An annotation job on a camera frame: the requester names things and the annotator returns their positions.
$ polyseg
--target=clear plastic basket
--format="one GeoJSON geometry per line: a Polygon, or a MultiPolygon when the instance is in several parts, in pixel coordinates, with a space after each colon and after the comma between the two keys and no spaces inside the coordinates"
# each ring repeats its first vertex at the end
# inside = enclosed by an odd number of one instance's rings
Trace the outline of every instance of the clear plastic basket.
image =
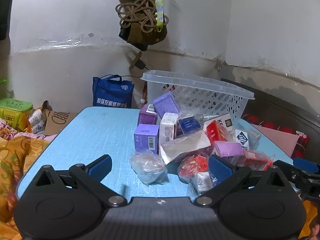
{"type": "Polygon", "coordinates": [[[171,91],[178,105],[204,115],[230,113],[241,118],[248,100],[254,99],[254,93],[246,89],[195,75],[149,70],[141,79],[147,81],[149,103],[171,91]]]}

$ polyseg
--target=red and black plaid fabric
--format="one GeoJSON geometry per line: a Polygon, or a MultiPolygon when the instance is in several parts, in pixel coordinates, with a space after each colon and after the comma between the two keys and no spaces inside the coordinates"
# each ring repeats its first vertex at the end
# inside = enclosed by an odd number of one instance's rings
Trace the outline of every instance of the red and black plaid fabric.
{"type": "Polygon", "coordinates": [[[308,142],[310,141],[310,137],[307,134],[304,134],[303,132],[295,131],[287,127],[276,126],[271,122],[261,121],[259,118],[250,114],[246,114],[242,116],[242,119],[246,120],[248,123],[252,123],[255,125],[267,127],[273,130],[279,130],[281,132],[299,135],[299,139],[297,141],[296,147],[293,150],[291,158],[296,158],[296,157],[303,158],[304,151],[308,145],[308,142]]]}

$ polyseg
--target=dark purple box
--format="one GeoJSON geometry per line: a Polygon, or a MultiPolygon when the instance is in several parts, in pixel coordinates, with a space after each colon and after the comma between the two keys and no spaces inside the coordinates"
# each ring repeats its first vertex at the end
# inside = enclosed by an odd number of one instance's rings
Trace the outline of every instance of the dark purple box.
{"type": "Polygon", "coordinates": [[[158,154],[159,125],[139,124],[134,132],[134,147],[136,151],[150,150],[158,154]]]}
{"type": "Polygon", "coordinates": [[[165,113],[178,114],[180,112],[179,107],[174,100],[173,95],[171,94],[171,91],[164,93],[162,96],[153,100],[153,107],[161,119],[165,113]]]}
{"type": "Polygon", "coordinates": [[[144,105],[139,112],[138,125],[139,124],[156,124],[158,120],[158,114],[152,112],[153,108],[148,108],[149,105],[144,105]]]}

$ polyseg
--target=pink folder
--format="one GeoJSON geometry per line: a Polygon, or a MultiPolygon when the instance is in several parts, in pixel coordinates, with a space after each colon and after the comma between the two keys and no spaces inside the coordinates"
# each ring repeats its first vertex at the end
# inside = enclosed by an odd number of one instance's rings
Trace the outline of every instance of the pink folder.
{"type": "Polygon", "coordinates": [[[276,144],[289,157],[291,157],[294,148],[296,147],[299,135],[273,130],[267,127],[252,124],[259,132],[265,135],[270,141],[276,144]]]}

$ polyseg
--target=yellow box with green lid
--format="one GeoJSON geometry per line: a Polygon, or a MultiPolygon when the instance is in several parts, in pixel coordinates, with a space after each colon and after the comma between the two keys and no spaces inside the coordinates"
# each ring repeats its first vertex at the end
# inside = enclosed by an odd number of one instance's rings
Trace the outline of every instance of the yellow box with green lid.
{"type": "Polygon", "coordinates": [[[0,100],[0,118],[12,128],[23,131],[27,128],[27,118],[32,114],[33,104],[12,98],[0,100]]]}

